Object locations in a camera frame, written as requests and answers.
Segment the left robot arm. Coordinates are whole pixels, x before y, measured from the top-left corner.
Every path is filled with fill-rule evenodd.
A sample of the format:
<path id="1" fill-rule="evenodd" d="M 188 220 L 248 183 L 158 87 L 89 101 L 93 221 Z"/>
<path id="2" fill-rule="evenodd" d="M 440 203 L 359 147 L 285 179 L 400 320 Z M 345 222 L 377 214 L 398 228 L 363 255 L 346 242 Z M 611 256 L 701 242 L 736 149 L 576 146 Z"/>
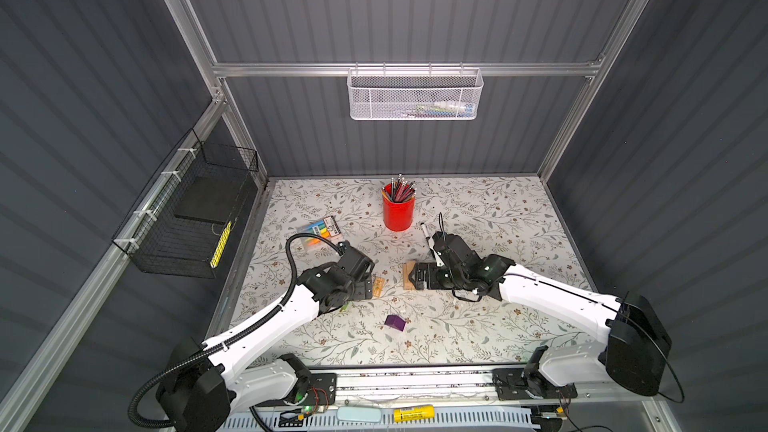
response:
<path id="1" fill-rule="evenodd" d="M 294 330 L 372 297 L 374 262 L 342 241 L 337 259 L 300 272 L 287 258 L 290 282 L 273 304 L 239 325 L 198 343 L 179 343 L 165 371 L 131 399 L 129 419 L 144 428 L 216 431 L 233 412 L 261 404 L 301 407 L 312 396 L 312 374 L 294 354 L 253 362 Z"/>

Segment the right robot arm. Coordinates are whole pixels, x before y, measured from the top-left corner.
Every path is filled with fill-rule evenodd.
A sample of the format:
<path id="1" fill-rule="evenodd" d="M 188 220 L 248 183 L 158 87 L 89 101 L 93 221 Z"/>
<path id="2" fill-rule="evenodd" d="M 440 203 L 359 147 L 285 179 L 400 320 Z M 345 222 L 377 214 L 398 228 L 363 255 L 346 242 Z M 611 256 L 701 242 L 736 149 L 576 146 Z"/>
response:
<path id="1" fill-rule="evenodd" d="M 577 385 L 612 382 L 639 396 L 659 394 L 672 341 L 650 302 L 590 292 L 558 282 L 498 254 L 480 257 L 456 234 L 427 235 L 429 262 L 413 261 L 403 270 L 414 290 L 446 290 L 455 298 L 478 302 L 486 297 L 536 309 L 565 322 L 587 342 L 554 349 L 541 345 L 528 362 L 497 370 L 500 397 L 528 395 L 570 399 Z"/>

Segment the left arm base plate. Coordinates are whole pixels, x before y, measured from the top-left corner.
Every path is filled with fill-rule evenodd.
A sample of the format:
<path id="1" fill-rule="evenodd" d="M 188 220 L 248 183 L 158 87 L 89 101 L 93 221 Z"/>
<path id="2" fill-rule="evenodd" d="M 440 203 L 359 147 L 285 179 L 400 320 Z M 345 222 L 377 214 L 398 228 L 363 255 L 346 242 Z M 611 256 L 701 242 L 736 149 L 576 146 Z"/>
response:
<path id="1" fill-rule="evenodd" d="M 338 375 L 312 373 L 300 378 L 288 395 L 278 400 L 286 406 L 330 406 L 335 404 Z"/>

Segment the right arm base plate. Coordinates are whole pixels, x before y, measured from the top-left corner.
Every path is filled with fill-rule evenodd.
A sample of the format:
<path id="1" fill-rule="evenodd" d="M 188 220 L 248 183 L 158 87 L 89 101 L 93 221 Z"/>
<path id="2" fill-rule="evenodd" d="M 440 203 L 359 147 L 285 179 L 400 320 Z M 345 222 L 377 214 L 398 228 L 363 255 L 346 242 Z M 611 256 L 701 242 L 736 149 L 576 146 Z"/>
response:
<path id="1" fill-rule="evenodd" d="M 521 367 L 492 370 L 492 384 L 500 400 L 575 399 L 578 391 L 574 384 L 555 386 L 539 372 L 527 372 Z"/>

